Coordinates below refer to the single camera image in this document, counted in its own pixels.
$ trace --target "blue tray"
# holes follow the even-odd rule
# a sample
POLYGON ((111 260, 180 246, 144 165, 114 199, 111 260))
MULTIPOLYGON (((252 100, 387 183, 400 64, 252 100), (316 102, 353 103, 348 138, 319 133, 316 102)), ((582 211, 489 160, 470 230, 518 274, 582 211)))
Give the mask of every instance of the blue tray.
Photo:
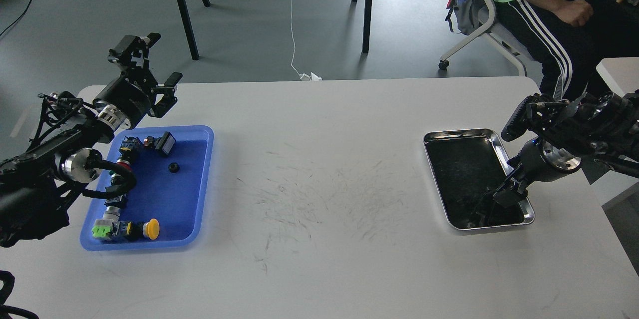
MULTIPOLYGON (((121 249, 151 249, 185 246, 199 233, 202 209, 206 196, 206 182, 211 163, 214 134, 207 126, 167 126, 135 128, 118 134, 111 142, 107 157, 116 162, 119 146, 124 137, 161 137, 171 132, 176 143, 169 157, 158 151, 142 150, 132 165, 137 185, 128 194, 128 203, 122 211, 121 221, 160 222, 160 235, 156 240, 140 239, 135 242, 108 243, 94 239, 91 228, 95 219, 102 218, 106 207, 104 199, 93 199, 87 212, 80 244, 88 251, 111 251, 121 249), (169 172, 169 164, 180 165, 178 173, 169 172)), ((103 171, 98 180, 98 190, 109 185, 108 171, 103 171)))

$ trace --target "black track pants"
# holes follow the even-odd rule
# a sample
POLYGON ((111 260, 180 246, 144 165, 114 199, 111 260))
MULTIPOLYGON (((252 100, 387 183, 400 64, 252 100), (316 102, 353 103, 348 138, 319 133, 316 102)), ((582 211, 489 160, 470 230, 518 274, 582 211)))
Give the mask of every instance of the black track pants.
POLYGON ((496 3, 497 18, 541 62, 539 90, 574 100, 588 91, 609 91, 595 67, 606 57, 639 57, 639 21, 614 0, 585 0, 594 10, 583 27, 525 0, 496 3))

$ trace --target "green connector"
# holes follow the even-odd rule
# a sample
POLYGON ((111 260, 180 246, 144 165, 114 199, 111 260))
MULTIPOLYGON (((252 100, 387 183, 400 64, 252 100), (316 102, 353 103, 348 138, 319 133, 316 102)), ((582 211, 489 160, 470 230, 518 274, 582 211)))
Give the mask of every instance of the green connector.
POLYGON ((109 240, 111 226, 93 226, 91 233, 93 233, 93 237, 96 239, 109 240))

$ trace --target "stainless steel tray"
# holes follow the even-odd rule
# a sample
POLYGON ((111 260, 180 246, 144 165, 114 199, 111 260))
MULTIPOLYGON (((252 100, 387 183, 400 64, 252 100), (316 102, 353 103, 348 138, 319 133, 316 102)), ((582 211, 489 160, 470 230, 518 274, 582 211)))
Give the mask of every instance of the stainless steel tray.
POLYGON ((489 129, 431 132, 424 137, 424 148, 446 219, 455 229, 522 226, 535 219, 528 199, 502 208, 484 196, 512 170, 497 133, 489 129))

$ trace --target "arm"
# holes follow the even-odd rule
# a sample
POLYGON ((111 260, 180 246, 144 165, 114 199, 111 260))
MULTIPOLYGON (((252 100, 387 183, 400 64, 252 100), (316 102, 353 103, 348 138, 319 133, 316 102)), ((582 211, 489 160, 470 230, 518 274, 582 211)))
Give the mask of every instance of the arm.
POLYGON ((527 0, 530 3, 549 10, 561 21, 579 27, 586 24, 593 15, 593 7, 584 0, 527 0))

